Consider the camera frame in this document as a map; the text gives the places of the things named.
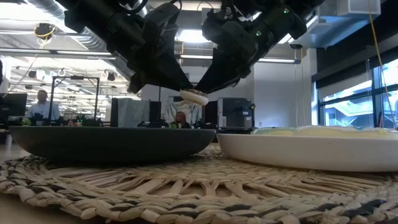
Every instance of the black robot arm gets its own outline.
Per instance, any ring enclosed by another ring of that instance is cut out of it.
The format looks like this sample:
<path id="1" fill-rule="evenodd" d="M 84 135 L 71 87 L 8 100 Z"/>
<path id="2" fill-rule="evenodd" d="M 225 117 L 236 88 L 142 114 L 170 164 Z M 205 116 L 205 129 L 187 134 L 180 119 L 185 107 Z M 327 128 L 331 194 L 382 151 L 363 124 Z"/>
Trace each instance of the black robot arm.
<path id="1" fill-rule="evenodd" d="M 123 56 L 135 71 L 130 90 L 137 93 L 151 84 L 173 90 L 191 89 L 192 84 L 174 56 L 176 20 L 181 8 L 177 0 L 136 15 L 147 0 L 128 9 L 137 0 L 57 0 L 65 8 L 65 25 L 81 32 L 91 29 L 108 45 L 108 50 Z M 218 44 L 213 64 L 195 89 L 204 93 L 237 84 L 250 74 L 251 67 L 288 33 L 295 39 L 307 31 L 303 18 L 324 0 L 221 0 L 220 12 L 208 13 L 203 35 Z M 255 12 L 253 21 L 240 21 Z"/>

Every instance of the woven placemat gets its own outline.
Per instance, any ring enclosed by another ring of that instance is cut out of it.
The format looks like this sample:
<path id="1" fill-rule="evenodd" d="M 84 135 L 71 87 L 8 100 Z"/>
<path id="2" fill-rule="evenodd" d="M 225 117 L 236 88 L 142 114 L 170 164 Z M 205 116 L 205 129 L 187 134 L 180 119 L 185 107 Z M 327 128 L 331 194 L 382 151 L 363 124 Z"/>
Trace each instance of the woven placemat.
<path id="1" fill-rule="evenodd" d="M 6 161 L 0 192 L 82 219 L 158 224 L 395 223 L 395 174 L 284 169 L 227 158 L 210 146 L 183 162 L 62 167 L 36 156 Z"/>

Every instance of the person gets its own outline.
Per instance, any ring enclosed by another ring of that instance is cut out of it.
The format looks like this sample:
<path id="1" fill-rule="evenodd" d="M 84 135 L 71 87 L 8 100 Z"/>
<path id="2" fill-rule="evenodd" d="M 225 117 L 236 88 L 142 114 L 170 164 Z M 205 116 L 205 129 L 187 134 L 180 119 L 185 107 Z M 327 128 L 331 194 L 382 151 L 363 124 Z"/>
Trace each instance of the person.
<path id="1" fill-rule="evenodd" d="M 39 114 L 40 116 L 43 116 L 43 119 L 48 119 L 49 112 L 50 112 L 50 102 L 47 101 L 47 98 L 48 98 L 47 92 L 44 90 L 40 90 L 37 93 L 38 102 L 37 102 L 37 104 L 30 107 L 27 117 L 34 118 L 36 114 Z M 53 103 L 52 112 L 51 112 L 51 120 L 56 121 L 58 119 L 60 119 L 60 110 L 58 108 L 58 105 Z"/>
<path id="2" fill-rule="evenodd" d="M 187 122 L 187 117 L 182 111 L 177 112 L 175 115 L 175 121 L 171 125 L 172 128 L 191 128 Z"/>

